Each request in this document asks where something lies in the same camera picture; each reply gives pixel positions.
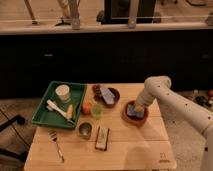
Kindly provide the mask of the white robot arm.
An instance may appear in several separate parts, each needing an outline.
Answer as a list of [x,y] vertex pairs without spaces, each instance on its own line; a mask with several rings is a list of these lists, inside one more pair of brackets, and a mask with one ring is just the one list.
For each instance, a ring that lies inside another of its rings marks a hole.
[[206,139],[200,171],[213,171],[213,112],[172,91],[168,76],[148,77],[134,102],[134,109],[144,111],[155,99],[181,114]]

